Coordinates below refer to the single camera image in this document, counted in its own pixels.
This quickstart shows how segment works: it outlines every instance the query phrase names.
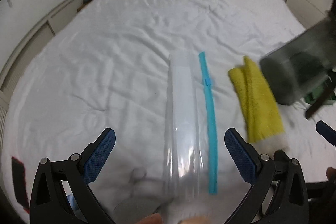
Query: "gray container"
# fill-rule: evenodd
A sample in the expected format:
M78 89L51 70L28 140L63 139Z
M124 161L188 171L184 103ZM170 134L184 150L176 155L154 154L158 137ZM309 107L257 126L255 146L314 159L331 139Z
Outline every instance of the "gray container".
M281 105L291 105L327 78L336 66L336 23L331 13L260 60L263 75Z

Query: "green object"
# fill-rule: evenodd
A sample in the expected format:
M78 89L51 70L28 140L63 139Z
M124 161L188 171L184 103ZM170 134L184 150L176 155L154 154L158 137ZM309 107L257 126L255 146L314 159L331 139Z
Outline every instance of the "green object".
M330 86L331 81L330 79L323 82L321 85L319 85L317 88L315 88L311 93L309 93L307 96L305 96L304 100L307 104L312 105L317 98L322 94L323 90L326 86ZM323 104L324 105L332 105L336 101L336 95L335 92L329 97L328 100L326 100Z

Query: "blue gripper pad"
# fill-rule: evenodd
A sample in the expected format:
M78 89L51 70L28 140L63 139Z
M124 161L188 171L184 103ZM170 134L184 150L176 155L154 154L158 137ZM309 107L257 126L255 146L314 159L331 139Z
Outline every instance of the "blue gripper pad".
M316 131L320 133L331 145L336 145L336 131L325 122L319 121L316 124Z
M243 147L247 145L245 141L234 128L230 128L225 132L224 142L243 180L253 185L257 179L257 168Z
M110 129L84 164L83 179L86 185L97 179L115 144L116 134Z

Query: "blue zipper seal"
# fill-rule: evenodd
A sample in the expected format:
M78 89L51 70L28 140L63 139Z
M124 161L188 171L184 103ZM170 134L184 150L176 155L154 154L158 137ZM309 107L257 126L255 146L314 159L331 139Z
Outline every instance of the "blue zipper seal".
M211 78L209 77L207 61L205 53L199 55L199 63L201 65L205 105L207 109L208 120L208 139L209 139L209 194L217 194L217 177L218 177L218 144L215 107L211 91Z

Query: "white bed sheet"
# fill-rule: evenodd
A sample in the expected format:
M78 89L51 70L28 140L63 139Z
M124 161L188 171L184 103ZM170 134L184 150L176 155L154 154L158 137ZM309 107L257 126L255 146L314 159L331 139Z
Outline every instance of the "white bed sheet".
M228 128L246 137L227 72L244 55L258 62L303 30L282 0L94 0L34 58L11 99L1 167L14 208L29 221L14 196L12 156L25 165L30 197L41 158L65 160L105 127L115 130L117 144L91 188L109 213L129 196L133 168L145 167L160 180L169 53L187 49L206 52L213 80L219 194L170 210L181 219L193 215L197 204L214 224L223 223L249 188L224 145ZM336 108L325 106L307 121L305 107L279 106L288 155L300 160L307 181L321 181L335 166L336 152L315 132L315 123L323 119L336 128Z

